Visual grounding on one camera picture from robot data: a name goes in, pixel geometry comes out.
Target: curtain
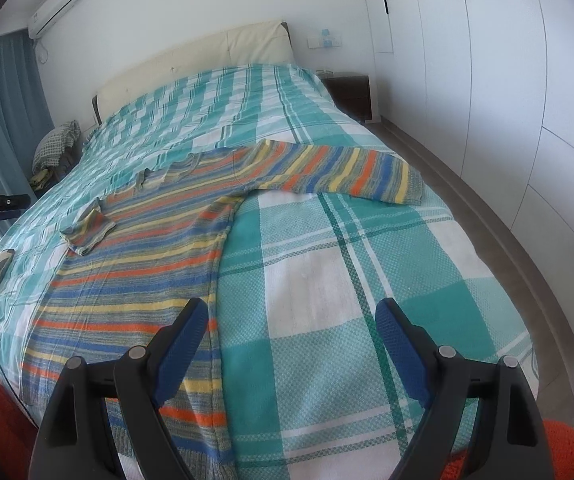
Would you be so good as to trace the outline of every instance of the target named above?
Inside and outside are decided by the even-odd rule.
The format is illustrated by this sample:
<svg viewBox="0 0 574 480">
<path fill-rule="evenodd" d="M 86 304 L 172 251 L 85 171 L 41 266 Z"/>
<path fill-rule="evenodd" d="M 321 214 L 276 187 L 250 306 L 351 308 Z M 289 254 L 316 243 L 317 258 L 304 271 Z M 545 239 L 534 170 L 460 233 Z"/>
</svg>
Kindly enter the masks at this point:
<svg viewBox="0 0 574 480">
<path fill-rule="evenodd" d="M 53 122 L 27 30 L 0 37 L 0 194 L 28 194 L 38 143 Z M 0 238 L 13 220 L 0 222 Z"/>
</svg>

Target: headboard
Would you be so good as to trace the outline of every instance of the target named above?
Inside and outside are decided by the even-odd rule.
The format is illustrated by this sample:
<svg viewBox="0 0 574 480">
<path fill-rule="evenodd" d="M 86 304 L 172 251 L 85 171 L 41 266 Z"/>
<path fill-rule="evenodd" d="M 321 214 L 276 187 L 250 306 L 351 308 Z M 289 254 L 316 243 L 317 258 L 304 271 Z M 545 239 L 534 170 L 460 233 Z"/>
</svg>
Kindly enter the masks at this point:
<svg viewBox="0 0 574 480">
<path fill-rule="evenodd" d="M 107 82 L 92 99 L 98 124 L 141 95 L 203 70 L 248 63 L 292 63 L 287 23 L 254 23 L 166 50 Z"/>
</svg>

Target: white wardrobe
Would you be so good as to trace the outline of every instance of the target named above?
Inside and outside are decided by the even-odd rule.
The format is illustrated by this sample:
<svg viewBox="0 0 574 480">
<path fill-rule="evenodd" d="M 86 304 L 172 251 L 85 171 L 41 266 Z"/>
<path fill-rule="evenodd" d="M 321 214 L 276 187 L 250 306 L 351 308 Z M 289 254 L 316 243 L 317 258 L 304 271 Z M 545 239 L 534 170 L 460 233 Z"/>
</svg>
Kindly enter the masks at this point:
<svg viewBox="0 0 574 480">
<path fill-rule="evenodd" d="M 512 229 L 574 332 L 574 0 L 367 4 L 382 115 Z"/>
</svg>

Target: wall-mounted air conditioner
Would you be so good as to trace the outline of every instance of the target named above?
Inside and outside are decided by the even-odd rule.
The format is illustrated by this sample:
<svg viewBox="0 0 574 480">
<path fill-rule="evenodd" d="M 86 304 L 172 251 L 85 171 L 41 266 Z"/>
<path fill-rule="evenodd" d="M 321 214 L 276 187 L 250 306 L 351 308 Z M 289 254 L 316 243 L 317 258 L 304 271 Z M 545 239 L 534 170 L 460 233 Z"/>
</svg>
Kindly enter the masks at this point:
<svg viewBox="0 0 574 480">
<path fill-rule="evenodd" d="M 29 18 L 29 37 L 36 40 L 80 0 L 46 0 Z"/>
</svg>

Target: nightstand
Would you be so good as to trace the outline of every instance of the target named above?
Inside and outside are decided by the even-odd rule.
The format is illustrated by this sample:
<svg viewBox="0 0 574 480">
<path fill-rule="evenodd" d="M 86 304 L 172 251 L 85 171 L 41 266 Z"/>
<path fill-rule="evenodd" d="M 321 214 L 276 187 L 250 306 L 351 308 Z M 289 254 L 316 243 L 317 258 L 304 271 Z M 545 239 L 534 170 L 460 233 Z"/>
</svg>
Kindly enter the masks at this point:
<svg viewBox="0 0 574 480">
<path fill-rule="evenodd" d="M 331 94 L 334 104 L 360 124 L 371 119 L 369 76 L 357 72 L 316 74 Z"/>
</svg>

